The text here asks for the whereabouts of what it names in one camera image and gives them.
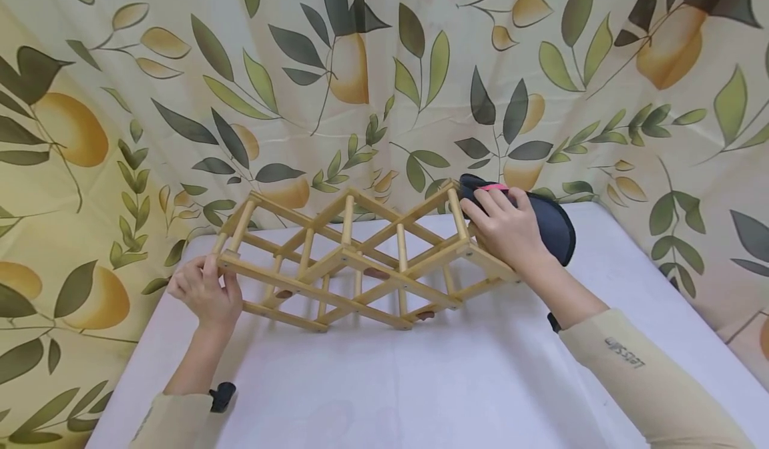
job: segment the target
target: finger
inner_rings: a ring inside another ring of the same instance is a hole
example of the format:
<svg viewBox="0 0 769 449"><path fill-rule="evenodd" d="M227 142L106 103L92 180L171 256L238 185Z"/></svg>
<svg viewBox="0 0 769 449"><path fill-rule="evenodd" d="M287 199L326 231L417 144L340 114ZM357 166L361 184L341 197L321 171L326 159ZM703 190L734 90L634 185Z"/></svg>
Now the finger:
<svg viewBox="0 0 769 449"><path fill-rule="evenodd" d="M470 217L470 220L475 223L476 226L484 227L489 221L489 216L481 210L481 208L475 205L469 198L463 198L459 201L459 205L462 207L462 211Z"/></svg>
<svg viewBox="0 0 769 449"><path fill-rule="evenodd" d="M526 191L518 187L510 187L510 191L508 193L515 198L515 202L518 205L519 211L524 211L524 212L533 211L533 208L531 207L531 201L529 200L528 195L526 194Z"/></svg>
<svg viewBox="0 0 769 449"><path fill-rule="evenodd" d="M473 194L475 195L477 201L481 203L481 206L485 208L486 213L489 214L489 217L499 217L502 215L502 209L499 207L499 205L497 205L497 202L491 198L489 192L479 188Z"/></svg>
<svg viewBox="0 0 769 449"><path fill-rule="evenodd" d="M198 256L196 258L192 258L187 262L187 264L197 267L198 269L202 269L203 266L206 265L206 257Z"/></svg>
<svg viewBox="0 0 769 449"><path fill-rule="evenodd" d="M510 212L515 210L515 207L513 207L510 199L507 198L507 196L503 194L502 191L492 189L489 191L489 195L492 199L494 199L494 202L496 202L499 208L501 208L503 211Z"/></svg>
<svg viewBox="0 0 769 449"><path fill-rule="evenodd" d="M186 294L190 289L189 283L187 282L187 279L184 278L184 274L181 270L174 273L173 277L171 277L171 282L168 283L168 286L171 287L172 284L182 293L182 295Z"/></svg>
<svg viewBox="0 0 769 449"><path fill-rule="evenodd" d="M201 269L194 264L184 264L182 266L182 274L187 281L187 292L195 292L202 290L203 287L203 273Z"/></svg>
<svg viewBox="0 0 769 449"><path fill-rule="evenodd" d="M219 286L219 267L216 265L216 255L206 256L203 265L203 283L207 289L221 288Z"/></svg>
<svg viewBox="0 0 769 449"><path fill-rule="evenodd" d="M232 302L243 302L243 293L241 292L238 274L234 272L224 272L224 290L227 291Z"/></svg>
<svg viewBox="0 0 769 449"><path fill-rule="evenodd" d="M177 277L176 274L171 278L170 281L168 281L168 287L166 288L166 292L171 294L174 298L182 299L184 297L184 291L177 283Z"/></svg>

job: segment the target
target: curtain fold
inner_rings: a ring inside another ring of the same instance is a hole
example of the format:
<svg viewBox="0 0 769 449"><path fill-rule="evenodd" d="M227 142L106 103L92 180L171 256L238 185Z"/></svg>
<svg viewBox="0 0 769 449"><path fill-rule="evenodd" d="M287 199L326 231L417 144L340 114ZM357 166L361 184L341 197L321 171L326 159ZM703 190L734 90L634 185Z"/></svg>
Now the curtain fold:
<svg viewBox="0 0 769 449"><path fill-rule="evenodd" d="M0 447L85 444L187 242L249 191L405 211L466 171L606 207L769 388L768 13L0 0Z"/></svg>

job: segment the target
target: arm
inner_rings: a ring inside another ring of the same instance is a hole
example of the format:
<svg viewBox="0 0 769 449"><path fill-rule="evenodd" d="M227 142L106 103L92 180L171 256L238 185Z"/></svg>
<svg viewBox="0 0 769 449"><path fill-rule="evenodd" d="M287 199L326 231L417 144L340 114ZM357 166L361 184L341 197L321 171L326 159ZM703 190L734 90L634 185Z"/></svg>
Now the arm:
<svg viewBox="0 0 769 449"><path fill-rule="evenodd" d="M208 390L243 304L236 274L224 273L224 287L218 278L215 256L193 259L171 278L168 293L197 315L198 328L166 389L153 400L131 448L186 449L198 439L211 410Z"/></svg>
<svg viewBox="0 0 769 449"><path fill-rule="evenodd" d="M617 309L569 274L543 245L524 191L475 192L462 209L481 243L514 268L561 324L561 339L590 369L652 448L752 448L733 419L696 380Z"/></svg>

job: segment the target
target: wrist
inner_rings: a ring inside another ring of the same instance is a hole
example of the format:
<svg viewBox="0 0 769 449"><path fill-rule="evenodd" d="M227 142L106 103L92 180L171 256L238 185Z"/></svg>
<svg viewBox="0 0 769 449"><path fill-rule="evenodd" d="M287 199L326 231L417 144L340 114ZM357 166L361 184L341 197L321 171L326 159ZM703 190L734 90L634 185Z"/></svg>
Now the wrist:
<svg viewBox="0 0 769 449"><path fill-rule="evenodd" d="M230 341L233 332L234 324L200 322L194 332L193 341L204 347L223 347Z"/></svg>
<svg viewBox="0 0 769 449"><path fill-rule="evenodd" d="M561 263L546 248L543 248L542 251L531 252L525 257L517 258L515 264L508 264L530 286L533 283L533 279L562 268Z"/></svg>

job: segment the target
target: pink strap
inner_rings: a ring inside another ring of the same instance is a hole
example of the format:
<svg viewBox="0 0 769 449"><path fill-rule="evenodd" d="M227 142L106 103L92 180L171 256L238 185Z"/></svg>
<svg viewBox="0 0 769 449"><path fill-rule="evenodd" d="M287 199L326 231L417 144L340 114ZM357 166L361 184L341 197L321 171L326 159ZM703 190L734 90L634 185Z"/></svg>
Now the pink strap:
<svg viewBox="0 0 769 449"><path fill-rule="evenodd" d="M479 188L482 188L482 190L485 190L485 191L490 191L492 190L492 188L498 188L501 191L507 190L507 186L505 184L489 184Z"/></svg>

